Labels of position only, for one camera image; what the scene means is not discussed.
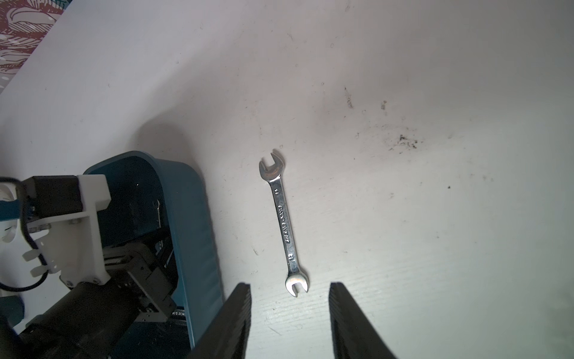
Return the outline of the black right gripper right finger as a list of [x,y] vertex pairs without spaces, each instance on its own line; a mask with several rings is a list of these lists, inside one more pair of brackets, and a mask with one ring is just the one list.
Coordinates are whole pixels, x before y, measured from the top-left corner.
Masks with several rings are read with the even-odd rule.
[[396,359],[341,282],[330,284],[329,309],[335,358]]

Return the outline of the small silver combination wrench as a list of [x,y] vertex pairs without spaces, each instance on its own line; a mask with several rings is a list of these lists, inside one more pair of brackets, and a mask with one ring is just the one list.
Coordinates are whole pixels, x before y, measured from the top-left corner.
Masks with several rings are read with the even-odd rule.
[[161,228],[162,224],[161,224],[161,201],[160,200],[155,201],[155,212],[156,212],[156,221],[157,221],[158,228]]

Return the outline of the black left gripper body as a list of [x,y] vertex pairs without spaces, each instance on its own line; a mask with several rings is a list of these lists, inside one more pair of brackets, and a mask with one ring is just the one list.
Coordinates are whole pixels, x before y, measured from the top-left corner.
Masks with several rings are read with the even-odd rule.
[[122,288],[136,298],[140,311],[138,322],[165,323],[176,310],[171,295],[173,280],[154,253],[143,243],[129,243],[105,248],[103,259],[106,271]]

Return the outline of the teal plastic storage box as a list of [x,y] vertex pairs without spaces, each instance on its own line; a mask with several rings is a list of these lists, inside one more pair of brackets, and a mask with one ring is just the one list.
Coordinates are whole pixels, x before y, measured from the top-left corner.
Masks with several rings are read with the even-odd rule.
[[[111,202],[98,213],[103,247],[148,234],[170,234],[179,276],[172,295],[184,320],[133,323],[112,358],[185,358],[224,303],[212,221],[203,181],[189,165],[130,151],[91,166],[106,177]],[[158,228],[155,201],[161,201]]]

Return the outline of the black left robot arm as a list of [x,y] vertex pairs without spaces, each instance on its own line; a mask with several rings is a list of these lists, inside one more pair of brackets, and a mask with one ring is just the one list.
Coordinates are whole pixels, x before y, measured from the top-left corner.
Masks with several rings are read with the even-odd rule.
[[78,284],[21,334],[2,318],[1,357],[107,358],[133,323],[171,317],[179,279],[172,249],[131,243],[104,249],[103,259],[106,284]]

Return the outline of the large silver open-end wrench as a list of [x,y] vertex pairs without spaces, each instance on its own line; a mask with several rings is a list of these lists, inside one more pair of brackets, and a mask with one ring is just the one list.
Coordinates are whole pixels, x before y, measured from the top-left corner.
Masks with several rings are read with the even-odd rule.
[[274,200],[280,235],[285,252],[288,274],[285,280],[287,292],[294,298],[298,297],[300,287],[305,293],[309,291],[309,279],[300,267],[291,218],[288,211],[286,193],[283,186],[283,173],[286,167],[283,157],[275,150],[271,152],[274,163],[266,165],[264,160],[259,162],[261,178],[269,184]]

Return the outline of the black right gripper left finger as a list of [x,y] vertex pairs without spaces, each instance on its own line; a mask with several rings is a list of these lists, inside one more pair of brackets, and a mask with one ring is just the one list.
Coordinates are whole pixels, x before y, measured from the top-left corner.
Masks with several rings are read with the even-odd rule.
[[188,358],[245,358],[251,308],[251,286],[239,283]]

